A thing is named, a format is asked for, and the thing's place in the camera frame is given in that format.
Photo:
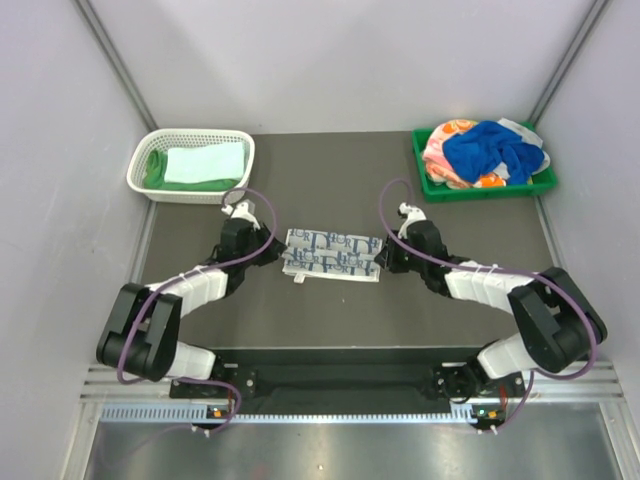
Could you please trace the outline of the light mint towel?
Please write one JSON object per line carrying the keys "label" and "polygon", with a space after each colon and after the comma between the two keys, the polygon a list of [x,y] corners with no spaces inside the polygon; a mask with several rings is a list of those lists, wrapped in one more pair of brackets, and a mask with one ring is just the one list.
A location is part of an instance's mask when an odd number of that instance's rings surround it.
{"label": "light mint towel", "polygon": [[197,148],[171,148],[167,152],[165,179],[196,183],[208,180],[240,180],[245,170],[242,142],[213,144]]}

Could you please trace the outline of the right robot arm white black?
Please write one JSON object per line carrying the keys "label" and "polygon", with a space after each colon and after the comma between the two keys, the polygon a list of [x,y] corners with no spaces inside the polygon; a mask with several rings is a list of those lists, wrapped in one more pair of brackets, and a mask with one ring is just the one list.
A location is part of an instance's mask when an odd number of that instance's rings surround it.
{"label": "right robot arm white black", "polygon": [[445,298],[513,316],[517,333],[487,344],[463,368],[469,388],[481,396],[522,371],[556,378],[573,362],[591,356],[608,336],[600,315],[564,269],[524,272],[454,256],[429,220],[389,231],[375,261],[389,273],[418,274],[430,291]]}

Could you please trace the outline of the green microfiber towel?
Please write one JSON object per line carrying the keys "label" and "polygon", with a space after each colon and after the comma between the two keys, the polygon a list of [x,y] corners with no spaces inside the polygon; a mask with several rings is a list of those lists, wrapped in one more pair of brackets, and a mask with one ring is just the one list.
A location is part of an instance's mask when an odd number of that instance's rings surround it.
{"label": "green microfiber towel", "polygon": [[146,160],[146,174],[143,186],[150,190],[180,192],[224,192],[236,187],[239,180],[219,179],[196,183],[171,182],[165,179],[168,154],[160,150],[152,150]]}

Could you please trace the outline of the white perforated plastic basket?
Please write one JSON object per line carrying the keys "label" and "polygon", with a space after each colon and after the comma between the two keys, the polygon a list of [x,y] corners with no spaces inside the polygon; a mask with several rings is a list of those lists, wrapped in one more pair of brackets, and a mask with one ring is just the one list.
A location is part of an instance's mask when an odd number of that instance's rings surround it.
{"label": "white perforated plastic basket", "polygon": [[136,147],[128,186],[155,202],[235,203],[245,194],[254,139],[237,130],[158,129]]}

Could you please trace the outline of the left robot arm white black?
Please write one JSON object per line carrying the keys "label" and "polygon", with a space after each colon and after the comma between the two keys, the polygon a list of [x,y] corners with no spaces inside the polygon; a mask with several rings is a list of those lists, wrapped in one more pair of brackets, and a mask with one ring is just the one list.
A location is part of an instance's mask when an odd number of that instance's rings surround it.
{"label": "left robot arm white black", "polygon": [[96,348],[99,363],[149,381],[190,377],[205,396],[226,387],[227,374],[209,350],[178,341],[183,317],[233,294],[246,270],[280,259],[286,245],[269,228],[232,218],[223,223],[212,254],[164,282],[121,287]]}

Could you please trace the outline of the blue white patterned towel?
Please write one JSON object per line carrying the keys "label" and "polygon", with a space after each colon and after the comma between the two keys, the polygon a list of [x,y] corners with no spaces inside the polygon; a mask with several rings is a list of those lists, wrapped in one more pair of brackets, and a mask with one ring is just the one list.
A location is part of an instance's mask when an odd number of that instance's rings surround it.
{"label": "blue white patterned towel", "polygon": [[297,284],[307,278],[378,283],[377,237],[291,228],[287,231],[282,272]]}

